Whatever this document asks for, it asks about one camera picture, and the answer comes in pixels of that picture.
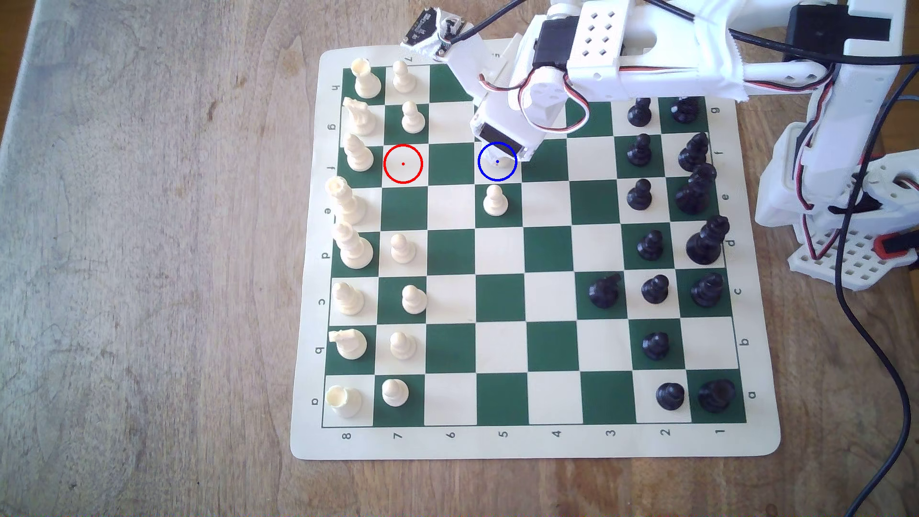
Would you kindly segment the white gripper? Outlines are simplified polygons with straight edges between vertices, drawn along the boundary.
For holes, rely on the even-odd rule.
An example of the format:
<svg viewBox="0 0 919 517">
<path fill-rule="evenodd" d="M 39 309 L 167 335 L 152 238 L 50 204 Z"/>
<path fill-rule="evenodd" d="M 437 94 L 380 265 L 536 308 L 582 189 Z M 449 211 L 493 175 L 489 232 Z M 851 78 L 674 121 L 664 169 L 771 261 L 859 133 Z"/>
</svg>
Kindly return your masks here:
<svg viewBox="0 0 919 517">
<path fill-rule="evenodd" d="M 526 72 L 513 84 L 497 85 L 479 73 L 479 102 L 470 126 L 483 151 L 482 162 L 527 162 L 549 135 L 567 135 L 558 124 L 572 99 L 562 72 L 548 66 Z"/>
</svg>

